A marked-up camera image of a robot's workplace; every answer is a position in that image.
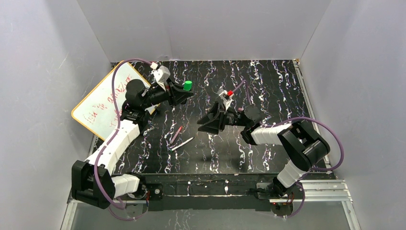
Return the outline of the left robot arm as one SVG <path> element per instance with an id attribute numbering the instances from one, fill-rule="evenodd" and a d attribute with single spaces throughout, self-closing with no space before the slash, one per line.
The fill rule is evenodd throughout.
<path id="1" fill-rule="evenodd" d="M 150 119 L 148 108 L 167 101 L 175 107 L 185 104 L 192 97 L 191 90 L 168 79 L 164 86 L 157 83 L 146 87 L 139 79 L 129 81 L 125 101 L 119 113 L 119 124 L 103 144 L 86 160 L 77 160 L 71 170 L 72 198 L 101 209 L 123 205 L 114 199 L 137 193 L 145 178 L 137 173 L 127 172 L 113 176 L 114 168 L 129 145 L 143 132 Z"/>

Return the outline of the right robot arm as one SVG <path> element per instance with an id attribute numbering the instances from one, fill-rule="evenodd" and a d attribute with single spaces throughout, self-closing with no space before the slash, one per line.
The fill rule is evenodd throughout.
<path id="1" fill-rule="evenodd" d="M 198 131 L 214 135 L 219 134 L 226 126 L 241 126 L 244 129 L 240 134 L 247 144 L 281 145 L 289 157 L 288 163 L 267 188 L 257 189 L 257 192 L 283 196 L 330 152 L 330 146 L 312 124 L 303 118 L 278 126 L 262 126 L 261 122 L 261 110 L 254 105 L 236 111 L 233 108 L 226 109 L 216 102 L 197 124 Z"/>

